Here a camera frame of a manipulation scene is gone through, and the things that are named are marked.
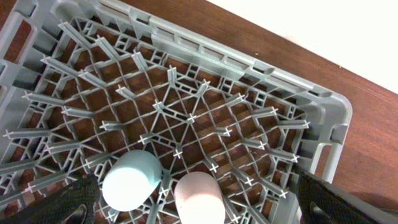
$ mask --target plastic grid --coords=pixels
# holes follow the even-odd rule
[[[272,215],[266,218],[262,211],[268,203],[275,211],[279,197],[287,194],[289,176],[296,175],[292,173],[292,166],[297,162],[298,143],[303,129],[308,128],[306,114],[283,100],[291,95],[283,97],[278,87],[260,85],[263,84],[260,81],[244,78],[234,81],[210,75],[211,72],[193,63],[183,62],[188,63],[188,68],[179,71],[183,69],[170,63],[180,65],[177,57],[95,21],[77,17],[60,28],[64,31],[61,42],[77,44],[72,46],[73,52],[67,61],[45,56],[43,63],[49,66],[44,78],[35,92],[25,94],[24,98],[30,100],[28,110],[40,116],[37,124],[30,129],[7,130],[5,136],[12,139],[11,144],[18,148],[20,158],[0,165],[3,207],[13,201],[25,207],[32,201],[30,194],[37,192],[45,197],[56,190],[50,186],[69,184],[91,172],[101,184],[106,171],[120,155],[144,148],[162,162],[162,183],[143,206],[128,215],[110,209],[101,201],[99,212],[110,223],[121,221],[120,217],[125,223],[137,223],[143,217],[147,223],[154,223],[156,219],[161,223],[169,220],[178,223],[177,212],[170,205],[174,202],[172,188],[179,177],[192,170],[209,172],[220,183],[225,194],[227,223],[248,223],[252,219],[258,223],[272,221]],[[104,31],[117,36],[117,41],[110,44],[112,40],[107,40]],[[107,60],[95,60],[104,54]],[[82,65],[82,58],[89,62]],[[103,71],[112,66],[119,75]],[[142,82],[146,80],[148,88],[141,90],[129,83],[136,82],[137,78]],[[154,83],[156,78],[161,82]],[[68,95],[73,86],[77,92]],[[94,96],[99,92],[103,92],[104,97]],[[94,105],[93,100],[101,100],[103,105]],[[271,104],[279,109],[285,108],[281,111],[268,106],[267,102],[274,102]],[[126,120],[118,107],[129,104],[132,108],[131,103],[134,112],[130,113],[136,117]],[[106,119],[100,119],[103,113],[107,113]],[[113,121],[108,119],[109,114],[114,117]],[[62,122],[55,125],[55,118]],[[248,122],[254,124],[255,131],[246,129]],[[85,138],[78,134],[81,131],[76,131],[77,123],[83,123],[86,128],[92,123],[93,135]],[[285,151],[290,130],[295,130],[294,140]],[[274,137],[277,131],[279,138]],[[125,146],[110,149],[109,142],[116,140],[116,136],[122,136]],[[269,139],[276,139],[274,147],[270,146]],[[221,147],[213,149],[210,145],[218,146],[214,143],[217,140]],[[186,161],[184,157],[191,153],[197,158]],[[259,167],[266,159],[269,167]],[[24,170],[29,169],[35,178],[21,190],[18,181],[21,176],[23,179]],[[276,174],[282,175],[278,184],[272,182]],[[251,194],[259,195],[258,202],[253,203]]]

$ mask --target light blue cup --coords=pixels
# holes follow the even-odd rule
[[[154,155],[133,150],[120,157],[106,175],[103,197],[115,210],[134,210],[156,189],[161,177],[162,165]]]

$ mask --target dish rack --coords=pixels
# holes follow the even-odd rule
[[[178,223],[192,171],[218,181],[225,223],[291,223],[300,171],[330,146],[333,180],[352,115],[338,93],[119,1],[18,1],[0,56],[5,216],[89,173],[101,187],[144,149],[158,188],[130,212],[100,200],[96,223]]]

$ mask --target brown wooden surface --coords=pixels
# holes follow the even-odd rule
[[[398,95],[206,1],[124,2],[345,95],[353,119],[333,183],[398,210]],[[12,5],[1,1],[0,27]]]

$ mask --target gray plastic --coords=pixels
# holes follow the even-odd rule
[[[0,139],[1,208],[13,202],[23,208],[32,201],[32,194],[39,193],[45,197],[55,188],[52,186],[69,184],[82,174],[93,172],[101,185],[107,170],[120,153],[135,146],[152,151],[161,161],[172,156],[173,162],[171,166],[162,164],[162,182],[154,193],[158,197],[151,196],[137,210],[124,215],[100,201],[98,213],[109,223],[137,223],[144,217],[147,223],[178,223],[177,212],[169,206],[174,204],[173,186],[182,174],[201,164],[220,184],[233,181],[239,185],[238,189],[224,195],[228,215],[226,223],[291,223],[298,208],[293,192],[299,173],[301,170],[315,172],[324,146],[331,146],[331,151],[323,179],[333,180],[352,115],[351,105],[344,96],[112,0],[66,0],[52,1],[52,4],[44,0],[18,1],[0,33],[1,58],[4,58],[22,21],[29,23],[32,31],[17,61],[12,63],[0,59],[0,129],[4,131],[4,137]],[[117,41],[110,44],[106,37],[95,35],[99,29],[115,35]],[[60,57],[71,40],[76,42],[76,46],[67,62],[61,62]],[[108,59],[96,62],[92,52],[95,47],[99,47]],[[152,53],[144,58],[142,51],[147,52],[148,49]],[[75,70],[74,65],[83,52],[88,52],[91,62],[83,70]],[[137,69],[124,73],[121,62],[128,58],[132,59]],[[167,67],[170,58],[186,63],[187,71],[180,73],[174,66]],[[102,76],[101,69],[113,63],[119,67],[121,76],[109,81]],[[152,85],[149,72],[155,68],[165,72],[167,82]],[[218,83],[199,80],[201,72],[218,77]],[[54,78],[56,73],[60,74],[58,79]],[[150,86],[142,92],[132,90],[126,80],[142,73]],[[64,98],[62,90],[70,80],[76,81],[78,93]],[[82,89],[83,81],[92,87]],[[118,83],[125,85],[119,84],[110,92],[109,87]],[[53,90],[51,94],[45,94],[49,86]],[[244,92],[237,92],[237,86]],[[167,92],[163,98],[158,98],[156,91],[161,88],[166,88]],[[100,90],[105,92],[105,98],[97,100],[107,101],[107,105],[98,110],[90,109],[87,96]],[[175,90],[178,90],[177,99],[166,103],[170,91]],[[207,103],[205,95],[210,92],[222,96],[222,99]],[[113,100],[114,93],[120,96],[119,100]],[[153,110],[141,114],[136,101],[151,93],[155,96]],[[86,109],[68,106],[76,99],[81,99]],[[184,105],[189,99],[195,101],[191,111]],[[122,122],[115,108],[128,101],[134,103],[136,109],[132,110],[136,110],[137,116]],[[181,102],[183,111],[176,110],[174,106]],[[196,109],[200,102],[205,108],[198,112]],[[276,102],[284,109],[269,106],[269,102]],[[242,105],[247,106],[248,110],[240,114],[233,112],[235,107]],[[49,128],[47,122],[53,111],[59,110],[57,108],[62,110],[63,123]],[[232,122],[218,124],[213,117],[218,109],[223,109]],[[98,124],[96,116],[107,110],[113,114],[114,121],[102,120]],[[39,122],[33,128],[27,128],[33,115],[40,116]],[[151,116],[155,118],[148,128],[143,120]],[[208,133],[202,136],[203,130],[196,130],[195,125],[205,116],[210,118],[211,126],[205,129]],[[154,129],[160,118],[173,119],[178,124],[169,125],[166,122],[167,126],[156,132]],[[259,121],[266,118],[272,118],[276,124],[265,128]],[[83,120],[91,120],[94,129],[94,135],[86,139],[82,139],[74,128],[75,123]],[[246,121],[253,121],[257,130],[245,134],[242,122]],[[144,128],[137,141],[131,141],[126,128],[133,123],[139,123]],[[180,125],[186,128],[178,141],[174,136],[174,127]],[[61,129],[67,129],[71,135],[59,134]],[[188,129],[192,129],[195,139],[186,142],[184,139]],[[275,130],[279,130],[280,137],[276,147],[270,147],[268,135]],[[295,130],[295,134],[289,152],[284,147],[291,130]],[[121,133],[126,147],[107,150],[103,136],[113,131]],[[167,132],[171,133],[171,137],[164,136]],[[238,140],[225,144],[223,139],[231,138],[232,134]],[[206,138],[218,139],[221,147],[208,152],[201,143]],[[97,140],[103,150],[91,144]],[[203,159],[189,163],[184,156],[194,153],[186,150],[193,144]],[[158,154],[156,146],[169,151]],[[249,162],[237,165],[236,157],[231,160],[230,154],[237,149],[247,153]],[[13,156],[17,152],[20,156],[15,160]],[[220,167],[217,161],[222,156],[226,156],[228,161]],[[55,165],[45,166],[44,162],[49,159]],[[257,163],[264,159],[269,159],[271,164],[266,174],[261,174],[263,167]],[[174,170],[174,164],[179,162],[183,168]],[[279,164],[284,164],[284,167],[278,168]],[[229,167],[228,170],[220,174],[218,171],[225,167]],[[253,169],[252,175],[245,171],[248,167]],[[27,170],[34,172],[34,180],[23,189],[19,180]],[[272,181],[276,173],[281,175],[278,184]],[[259,200],[251,204],[248,195],[255,189]],[[243,202],[236,199],[240,196]],[[262,211],[267,203],[272,205],[265,217]]]

